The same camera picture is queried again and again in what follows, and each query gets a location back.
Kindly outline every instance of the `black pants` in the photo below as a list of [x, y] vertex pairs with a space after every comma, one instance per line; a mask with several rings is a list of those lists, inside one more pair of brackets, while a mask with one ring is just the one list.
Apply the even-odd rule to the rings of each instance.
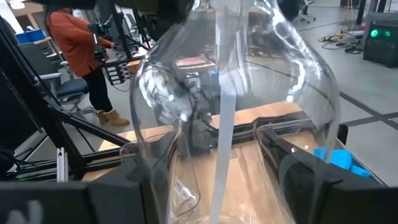
[[105, 76], [101, 68], [97, 68], [88, 75], [83, 76], [90, 91], [90, 102], [96, 110], [109, 112], [113, 110], [111, 101], [108, 97]]

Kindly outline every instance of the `blue bin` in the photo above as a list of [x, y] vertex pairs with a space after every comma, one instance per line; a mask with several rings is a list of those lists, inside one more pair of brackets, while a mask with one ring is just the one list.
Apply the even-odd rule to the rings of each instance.
[[28, 38], [31, 42], [35, 42], [45, 38], [42, 30], [29, 31], [26, 32], [26, 34], [28, 35]]
[[18, 40], [18, 42], [19, 42], [20, 44], [30, 42], [29, 37], [28, 37], [28, 35], [27, 35], [26, 33], [17, 34], [16, 37], [17, 37], [17, 40]]

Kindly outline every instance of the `person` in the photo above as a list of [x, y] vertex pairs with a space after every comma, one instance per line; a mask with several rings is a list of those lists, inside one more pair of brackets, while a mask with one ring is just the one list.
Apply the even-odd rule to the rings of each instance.
[[299, 16], [299, 0], [278, 0], [278, 5], [280, 11], [288, 21], [292, 22], [297, 16]]
[[[100, 124], [110, 122], [115, 126], [125, 126], [129, 120], [121, 118], [112, 107], [100, 63], [94, 58], [93, 34], [88, 22], [72, 15], [72, 10], [57, 6], [45, 6], [47, 32], [58, 44], [70, 69], [82, 77], [88, 85], [90, 102], [96, 110]], [[111, 49], [114, 43], [99, 38], [103, 48]]]

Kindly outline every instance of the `tan boot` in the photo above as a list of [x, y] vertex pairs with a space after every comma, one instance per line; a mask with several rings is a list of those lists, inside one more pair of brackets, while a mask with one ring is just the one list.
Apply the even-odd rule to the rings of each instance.
[[95, 115], [97, 116], [100, 125], [103, 125], [109, 121], [103, 110], [95, 111]]
[[105, 113], [106, 117], [110, 120], [112, 125], [115, 126], [125, 126], [130, 124], [130, 121], [126, 118], [121, 118], [116, 110], [111, 110]]

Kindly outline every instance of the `orange sweater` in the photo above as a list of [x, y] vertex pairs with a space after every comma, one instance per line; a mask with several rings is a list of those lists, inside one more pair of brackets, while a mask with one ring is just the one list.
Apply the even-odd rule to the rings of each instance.
[[[47, 24], [76, 76], [85, 76], [98, 68], [100, 63], [94, 58], [93, 34], [88, 29], [87, 21], [66, 12], [53, 12]], [[99, 44], [104, 48], [112, 46], [111, 42], [103, 38], [99, 38]]]

